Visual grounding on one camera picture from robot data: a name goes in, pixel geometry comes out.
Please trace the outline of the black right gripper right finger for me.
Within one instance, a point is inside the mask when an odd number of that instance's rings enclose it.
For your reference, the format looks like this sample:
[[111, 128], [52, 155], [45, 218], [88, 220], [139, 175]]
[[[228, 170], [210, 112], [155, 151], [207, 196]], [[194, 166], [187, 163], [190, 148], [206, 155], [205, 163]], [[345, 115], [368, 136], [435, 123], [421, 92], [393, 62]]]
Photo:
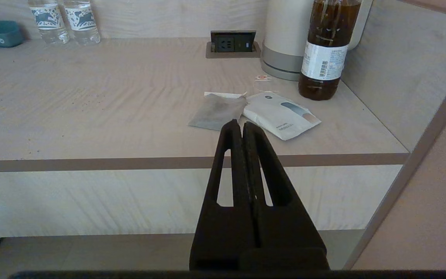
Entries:
[[330, 270], [327, 247], [265, 132], [243, 128], [255, 248], [242, 266], [252, 271]]

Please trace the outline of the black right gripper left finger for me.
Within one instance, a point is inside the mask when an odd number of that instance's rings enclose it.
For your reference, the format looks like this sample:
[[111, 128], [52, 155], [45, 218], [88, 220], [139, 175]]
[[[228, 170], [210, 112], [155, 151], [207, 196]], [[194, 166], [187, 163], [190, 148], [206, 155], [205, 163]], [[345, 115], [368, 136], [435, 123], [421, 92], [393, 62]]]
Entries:
[[[218, 204], [225, 152], [230, 150], [233, 206]], [[239, 270], [240, 257], [255, 247], [243, 141], [237, 120], [223, 125], [193, 238], [189, 269]]]

